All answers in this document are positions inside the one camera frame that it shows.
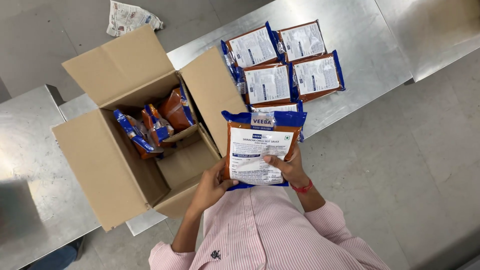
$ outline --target pink striped shirt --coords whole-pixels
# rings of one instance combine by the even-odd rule
[[[204,213],[198,252],[176,253],[158,243],[152,270],[311,270],[388,267],[345,227],[334,203],[302,215],[282,187],[226,192]]]

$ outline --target newspaper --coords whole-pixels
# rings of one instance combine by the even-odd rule
[[[110,22],[107,34],[120,37],[146,24],[149,24],[153,30],[163,29],[163,22],[141,7],[110,0]]]

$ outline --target shirt sleeve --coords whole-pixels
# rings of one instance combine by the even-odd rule
[[[195,258],[195,252],[177,253],[172,246],[163,242],[158,243],[150,252],[151,270],[188,270]]]
[[[349,252],[365,269],[389,269],[365,241],[352,236],[345,225],[343,212],[338,205],[327,201],[319,209],[306,212],[304,216],[321,236]]]

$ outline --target open cardboard box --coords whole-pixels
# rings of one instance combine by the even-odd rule
[[[149,210],[183,216],[198,181],[227,152],[222,110],[247,111],[219,51],[212,48],[175,71],[146,25],[75,57],[63,67],[99,109],[53,128],[58,144],[102,227],[109,231]],[[180,83],[201,113],[198,123],[169,138],[161,160],[142,160],[113,116],[158,102]]]

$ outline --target red thread bracelet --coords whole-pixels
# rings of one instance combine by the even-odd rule
[[[309,178],[308,179],[308,186],[305,186],[305,187],[301,187],[301,188],[298,188],[298,187],[294,187],[292,186],[292,184],[290,184],[290,186],[293,188],[293,190],[295,190],[297,193],[307,193],[307,191],[309,191],[312,187],[313,187],[313,183],[312,183],[312,180]]]

